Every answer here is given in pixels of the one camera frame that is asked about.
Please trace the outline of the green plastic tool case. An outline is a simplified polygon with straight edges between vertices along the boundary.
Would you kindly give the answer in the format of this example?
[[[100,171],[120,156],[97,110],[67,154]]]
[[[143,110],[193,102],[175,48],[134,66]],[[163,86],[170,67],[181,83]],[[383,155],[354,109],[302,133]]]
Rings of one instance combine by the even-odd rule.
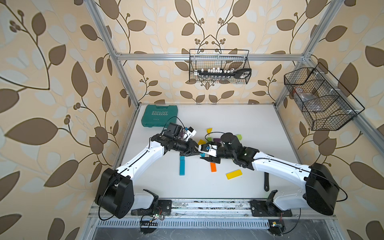
[[[178,116],[177,106],[147,105],[142,117],[143,127],[168,127],[169,123],[175,123]]]

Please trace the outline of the yellow long block bottom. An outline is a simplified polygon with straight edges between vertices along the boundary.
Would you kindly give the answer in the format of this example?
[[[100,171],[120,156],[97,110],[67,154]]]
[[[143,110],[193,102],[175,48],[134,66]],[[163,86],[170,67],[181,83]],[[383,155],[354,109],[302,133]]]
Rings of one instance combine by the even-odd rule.
[[[227,173],[226,177],[227,177],[228,180],[232,180],[232,179],[240,177],[242,175],[243,175],[243,173],[242,173],[241,170],[235,170],[235,171],[232,171],[230,173]]]

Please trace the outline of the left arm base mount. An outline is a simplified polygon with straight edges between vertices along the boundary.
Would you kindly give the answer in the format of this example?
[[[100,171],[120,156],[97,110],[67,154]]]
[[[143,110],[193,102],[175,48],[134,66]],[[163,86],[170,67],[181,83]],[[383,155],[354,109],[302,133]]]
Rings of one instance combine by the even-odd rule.
[[[172,200],[160,199],[159,196],[150,190],[143,189],[135,194],[134,204],[131,208],[132,216],[144,216],[159,214],[169,216],[172,211]]]

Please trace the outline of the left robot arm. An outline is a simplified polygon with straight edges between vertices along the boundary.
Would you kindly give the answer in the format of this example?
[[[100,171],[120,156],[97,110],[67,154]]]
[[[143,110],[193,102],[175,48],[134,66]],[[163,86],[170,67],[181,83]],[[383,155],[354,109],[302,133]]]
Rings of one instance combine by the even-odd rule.
[[[153,216],[160,214],[158,195],[144,189],[134,192],[135,181],[169,151],[179,152],[182,157],[199,155],[198,144],[192,139],[196,130],[170,123],[149,138],[148,145],[126,164],[113,170],[107,168],[102,176],[95,197],[99,209],[104,209],[112,216],[121,219],[128,213],[135,216]]]

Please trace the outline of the clear plastic bag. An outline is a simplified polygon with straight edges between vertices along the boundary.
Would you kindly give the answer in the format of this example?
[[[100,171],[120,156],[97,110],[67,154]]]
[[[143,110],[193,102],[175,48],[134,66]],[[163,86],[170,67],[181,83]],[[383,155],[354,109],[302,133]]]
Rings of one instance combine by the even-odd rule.
[[[305,112],[320,112],[322,110],[320,98],[312,93],[305,92],[300,87],[295,87],[294,92],[300,100],[299,106]]]

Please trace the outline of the teal long block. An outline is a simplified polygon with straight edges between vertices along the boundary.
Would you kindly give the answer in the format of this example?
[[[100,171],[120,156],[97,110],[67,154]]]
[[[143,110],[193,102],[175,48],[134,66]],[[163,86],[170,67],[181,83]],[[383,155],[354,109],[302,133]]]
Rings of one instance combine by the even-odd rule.
[[[180,156],[180,171],[179,171],[180,176],[185,175],[185,157]]]

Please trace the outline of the orange rectangular block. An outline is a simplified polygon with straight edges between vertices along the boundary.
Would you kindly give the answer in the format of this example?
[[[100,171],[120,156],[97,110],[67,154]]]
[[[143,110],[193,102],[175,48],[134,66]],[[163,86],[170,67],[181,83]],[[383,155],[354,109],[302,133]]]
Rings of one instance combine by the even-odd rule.
[[[215,163],[210,163],[210,167],[211,167],[211,172],[212,173],[215,173],[217,171],[217,166]]]

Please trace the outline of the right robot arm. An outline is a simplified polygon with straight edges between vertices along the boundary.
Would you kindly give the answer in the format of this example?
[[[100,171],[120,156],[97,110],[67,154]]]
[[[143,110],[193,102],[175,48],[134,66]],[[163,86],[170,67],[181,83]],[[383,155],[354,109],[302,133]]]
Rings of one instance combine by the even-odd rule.
[[[311,208],[325,216],[334,214],[341,188],[329,169],[321,164],[308,166],[275,158],[258,149],[244,147],[232,133],[223,134],[220,143],[198,145],[196,150],[205,154],[208,162],[231,159],[244,169],[268,173],[298,186],[296,191],[276,191],[272,195],[273,206],[281,211]]]

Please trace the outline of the green handled tool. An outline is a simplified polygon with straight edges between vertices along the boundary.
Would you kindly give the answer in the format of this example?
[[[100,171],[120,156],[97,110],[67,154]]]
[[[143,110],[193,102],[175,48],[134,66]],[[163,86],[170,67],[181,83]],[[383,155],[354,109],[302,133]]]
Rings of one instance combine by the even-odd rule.
[[[264,190],[266,192],[270,190],[269,173],[264,173]]]

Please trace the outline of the aluminium rail front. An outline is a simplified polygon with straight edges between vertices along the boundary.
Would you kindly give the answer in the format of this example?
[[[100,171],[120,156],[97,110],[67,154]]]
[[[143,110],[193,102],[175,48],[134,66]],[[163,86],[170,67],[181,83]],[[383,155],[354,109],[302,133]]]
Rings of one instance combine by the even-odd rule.
[[[263,199],[168,199],[172,200],[170,218],[246,218],[253,217],[250,207],[251,200]],[[292,218],[299,214],[304,219],[334,219],[336,215],[322,215],[312,209],[292,209]]]

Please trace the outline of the socket bit holder strip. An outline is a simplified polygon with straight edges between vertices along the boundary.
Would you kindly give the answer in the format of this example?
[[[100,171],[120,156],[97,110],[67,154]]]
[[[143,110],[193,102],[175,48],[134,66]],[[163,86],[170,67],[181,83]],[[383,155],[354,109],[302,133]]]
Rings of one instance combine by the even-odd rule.
[[[237,80],[245,80],[252,75],[252,70],[243,68],[239,70],[235,69],[208,69],[208,70],[193,70],[193,77],[200,77],[202,79],[237,79]]]

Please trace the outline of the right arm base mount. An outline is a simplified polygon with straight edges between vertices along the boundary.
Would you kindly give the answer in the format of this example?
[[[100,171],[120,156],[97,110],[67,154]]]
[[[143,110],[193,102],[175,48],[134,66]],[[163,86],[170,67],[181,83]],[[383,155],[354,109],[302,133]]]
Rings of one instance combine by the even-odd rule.
[[[250,207],[253,217],[292,217],[292,211],[282,211],[274,204],[274,196],[278,191],[273,190],[267,199],[251,200]]]

